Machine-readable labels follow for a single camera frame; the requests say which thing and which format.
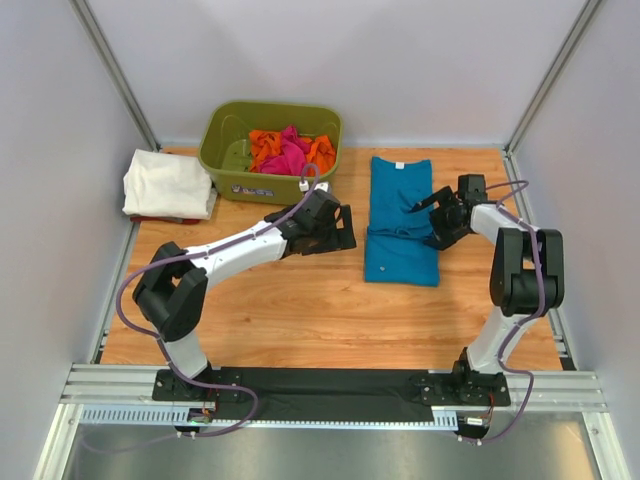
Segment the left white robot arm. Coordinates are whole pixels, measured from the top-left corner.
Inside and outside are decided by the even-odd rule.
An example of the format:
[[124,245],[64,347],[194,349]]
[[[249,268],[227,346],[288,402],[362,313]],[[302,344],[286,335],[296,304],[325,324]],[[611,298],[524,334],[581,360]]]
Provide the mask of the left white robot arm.
[[181,248],[158,248],[132,298],[175,369],[162,370],[162,394],[188,401],[209,400],[216,376],[196,327],[213,287],[253,267],[291,255],[315,255],[357,246],[351,207],[323,189],[300,203],[271,213],[225,239]]

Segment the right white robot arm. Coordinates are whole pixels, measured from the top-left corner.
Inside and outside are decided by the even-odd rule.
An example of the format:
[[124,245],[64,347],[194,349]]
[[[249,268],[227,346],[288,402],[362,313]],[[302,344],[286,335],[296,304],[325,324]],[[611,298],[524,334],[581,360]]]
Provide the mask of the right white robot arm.
[[456,189],[443,187],[414,204],[412,213],[428,209],[432,232],[424,244],[438,251],[454,246],[470,234],[494,247],[489,278],[493,309],[480,334],[463,349],[450,374],[450,390],[470,404],[495,388],[512,370],[507,361],[524,333],[548,311],[558,308],[565,295],[564,244],[554,229],[531,225],[506,207],[506,200],[528,186],[514,188],[491,200],[482,174],[461,175]]

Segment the blue t shirt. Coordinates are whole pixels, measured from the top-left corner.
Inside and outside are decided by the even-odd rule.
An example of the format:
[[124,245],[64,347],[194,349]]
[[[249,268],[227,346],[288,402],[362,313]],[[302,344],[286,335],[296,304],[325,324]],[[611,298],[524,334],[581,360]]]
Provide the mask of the blue t shirt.
[[432,233],[429,213],[411,211],[433,193],[431,162],[391,162],[374,156],[370,167],[364,280],[438,286],[438,252],[424,244]]

